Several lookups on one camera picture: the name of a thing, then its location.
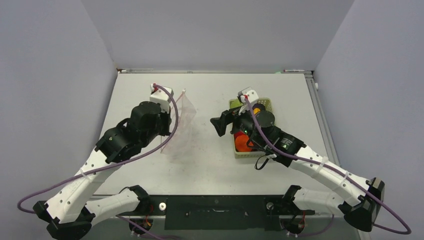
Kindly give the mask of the green cabbage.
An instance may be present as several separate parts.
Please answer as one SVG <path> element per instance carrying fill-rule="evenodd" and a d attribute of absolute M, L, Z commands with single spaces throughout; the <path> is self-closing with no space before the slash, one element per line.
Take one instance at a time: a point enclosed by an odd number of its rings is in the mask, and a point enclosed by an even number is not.
<path fill-rule="evenodd" d="M 230 109 L 233 109 L 233 108 L 239 108 L 239 107 L 241 107 L 241 106 L 243 106 L 244 105 L 244 103 L 243 102 L 240 102 L 237 98 L 235 98 L 235 99 L 230 99 L 229 100 L 229 108 Z"/>

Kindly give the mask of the orange tangerine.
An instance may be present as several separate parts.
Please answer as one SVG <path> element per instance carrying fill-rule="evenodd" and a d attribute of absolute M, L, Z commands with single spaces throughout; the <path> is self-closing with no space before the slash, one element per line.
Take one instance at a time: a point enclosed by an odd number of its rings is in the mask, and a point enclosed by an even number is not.
<path fill-rule="evenodd" d="M 234 145 L 237 152 L 247 153 L 251 152 L 252 143 L 248 143 L 249 137 L 246 134 L 237 134 L 234 139 Z"/>

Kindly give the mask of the clear zip top bag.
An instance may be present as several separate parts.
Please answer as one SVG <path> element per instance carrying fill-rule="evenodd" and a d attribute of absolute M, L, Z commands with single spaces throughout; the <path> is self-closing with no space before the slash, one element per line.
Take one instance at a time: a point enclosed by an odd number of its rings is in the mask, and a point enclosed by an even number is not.
<path fill-rule="evenodd" d="M 197 114 L 195 106 L 189 100 L 184 88 L 176 99 L 178 110 L 177 130 L 172 139 L 160 149 L 160 153 L 167 156 L 182 156 L 190 149 L 194 118 Z"/>

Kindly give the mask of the beige plastic basket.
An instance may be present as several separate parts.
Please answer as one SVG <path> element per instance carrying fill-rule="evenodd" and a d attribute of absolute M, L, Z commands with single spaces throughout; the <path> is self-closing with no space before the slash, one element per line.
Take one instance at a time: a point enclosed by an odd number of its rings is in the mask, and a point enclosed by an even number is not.
<path fill-rule="evenodd" d="M 272 101 L 269 98 L 263 97 L 263 98 L 259 98 L 259 100 L 257 101 L 257 103 L 263 104 L 266 107 L 266 110 L 269 112 L 273 112 L 273 106 L 272 106 Z M 242 130 L 238 130 L 237 132 L 243 132 L 243 134 L 247 135 L 245 131 Z M 263 156 L 265 153 L 263 151 L 260 150 L 254 150 L 252 148 L 251 152 L 238 152 L 236 151 L 235 148 L 235 138 L 234 138 L 234 134 L 232 134 L 233 137 L 233 155 L 235 159 L 243 159 L 243 158 L 258 158 L 260 156 Z"/>

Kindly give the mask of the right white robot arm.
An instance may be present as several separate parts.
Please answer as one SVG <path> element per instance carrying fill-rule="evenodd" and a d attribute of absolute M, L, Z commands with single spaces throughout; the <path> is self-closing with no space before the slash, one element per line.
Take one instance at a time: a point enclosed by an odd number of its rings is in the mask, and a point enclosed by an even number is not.
<path fill-rule="evenodd" d="M 251 115 L 232 108 L 210 122 L 220 137 L 225 135 L 227 125 L 232 125 L 232 132 L 247 136 L 247 147 L 264 152 L 273 161 L 304 173 L 330 190 L 322 192 L 292 185 L 283 198 L 283 209 L 289 214 L 311 210 L 342 216 L 352 227 L 370 232 L 381 209 L 378 201 L 384 199 L 385 183 L 377 177 L 357 176 L 330 162 L 275 126 L 275 116 L 270 111 L 254 112 Z"/>

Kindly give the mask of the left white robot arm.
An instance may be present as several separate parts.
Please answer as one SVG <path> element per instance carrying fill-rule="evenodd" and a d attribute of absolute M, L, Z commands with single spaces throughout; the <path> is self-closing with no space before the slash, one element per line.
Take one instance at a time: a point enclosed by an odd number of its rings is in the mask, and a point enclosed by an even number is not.
<path fill-rule="evenodd" d="M 108 129 L 95 144 L 89 158 L 55 196 L 38 201 L 33 210 L 56 240 L 80 240 L 96 224 L 119 215 L 149 212 L 149 194 L 139 185 L 100 200 L 92 195 L 122 163 L 138 155 L 157 136 L 170 134 L 171 115 L 159 103 L 143 101 L 115 127 Z"/>

